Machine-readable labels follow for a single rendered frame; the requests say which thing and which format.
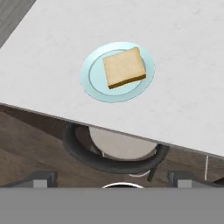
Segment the slice of bread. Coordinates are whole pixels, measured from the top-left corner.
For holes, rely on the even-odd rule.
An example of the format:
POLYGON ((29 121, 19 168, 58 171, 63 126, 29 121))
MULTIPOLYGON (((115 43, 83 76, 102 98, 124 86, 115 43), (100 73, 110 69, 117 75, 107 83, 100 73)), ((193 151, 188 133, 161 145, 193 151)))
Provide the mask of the slice of bread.
POLYGON ((104 58, 103 65, 109 89, 146 77, 144 63, 137 47, 104 58))

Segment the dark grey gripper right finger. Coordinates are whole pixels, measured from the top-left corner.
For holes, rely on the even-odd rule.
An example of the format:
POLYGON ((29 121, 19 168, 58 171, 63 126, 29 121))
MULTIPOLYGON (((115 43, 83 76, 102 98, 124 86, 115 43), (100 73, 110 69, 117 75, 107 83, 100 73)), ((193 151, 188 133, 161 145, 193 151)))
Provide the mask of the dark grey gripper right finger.
POLYGON ((215 180, 214 182, 209 182, 207 180, 202 180, 197 178, 190 171, 168 171, 167 178, 170 187, 176 188, 224 188, 224 178, 215 180))

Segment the black stool with white seat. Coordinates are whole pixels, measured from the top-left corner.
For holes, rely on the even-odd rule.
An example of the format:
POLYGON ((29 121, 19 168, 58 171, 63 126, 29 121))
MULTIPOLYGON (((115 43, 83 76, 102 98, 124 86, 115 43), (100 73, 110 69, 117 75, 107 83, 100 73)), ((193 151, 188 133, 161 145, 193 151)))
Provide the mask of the black stool with white seat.
POLYGON ((67 152, 100 172, 128 175, 151 182, 170 147, 150 140, 118 134, 77 123, 68 123, 63 132, 67 152))

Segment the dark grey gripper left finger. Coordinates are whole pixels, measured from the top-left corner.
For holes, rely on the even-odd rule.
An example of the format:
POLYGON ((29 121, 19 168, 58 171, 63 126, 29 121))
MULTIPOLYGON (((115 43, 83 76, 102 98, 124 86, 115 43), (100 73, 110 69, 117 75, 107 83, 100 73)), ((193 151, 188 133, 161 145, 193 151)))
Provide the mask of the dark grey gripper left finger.
POLYGON ((51 188, 58 186, 57 180, 58 173, 56 171, 34 171, 24 179, 9 183, 7 185, 0 185, 0 188, 51 188))

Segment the light blue plate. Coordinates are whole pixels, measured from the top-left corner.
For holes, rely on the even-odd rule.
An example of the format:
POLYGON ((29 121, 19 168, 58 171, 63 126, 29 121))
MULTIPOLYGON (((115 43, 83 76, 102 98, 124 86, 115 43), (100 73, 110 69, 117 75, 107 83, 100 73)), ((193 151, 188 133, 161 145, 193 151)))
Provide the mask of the light blue plate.
POLYGON ((80 83, 85 92, 101 102, 125 102, 140 95, 152 82, 155 74, 155 64, 150 52, 137 43, 112 42, 100 46, 85 59, 80 70, 80 83), (146 78, 134 81, 120 87, 109 89, 103 65, 103 59, 125 50, 137 47, 146 71, 146 78))

